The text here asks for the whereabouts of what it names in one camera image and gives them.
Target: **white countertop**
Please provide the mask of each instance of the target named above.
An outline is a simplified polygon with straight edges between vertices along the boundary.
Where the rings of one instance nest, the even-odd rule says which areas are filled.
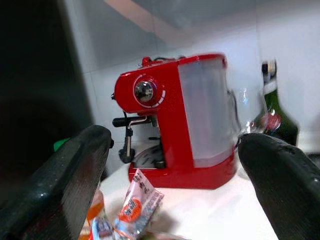
[[[107,217],[115,219],[129,187],[128,164],[105,179]],[[236,174],[215,190],[157,188],[164,194],[152,230],[192,240],[277,240],[249,180]]]

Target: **green object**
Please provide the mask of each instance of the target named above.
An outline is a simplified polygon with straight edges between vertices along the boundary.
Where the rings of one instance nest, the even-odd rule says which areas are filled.
[[[56,151],[57,151],[66,141],[68,141],[69,139],[70,139],[70,137],[67,137],[67,138],[65,138],[65,139],[56,141],[56,142],[53,144],[54,152],[56,152]]]
[[[264,99],[268,110],[268,124],[264,134],[296,145],[298,126],[283,111],[278,100],[277,64],[275,61],[262,64]]]

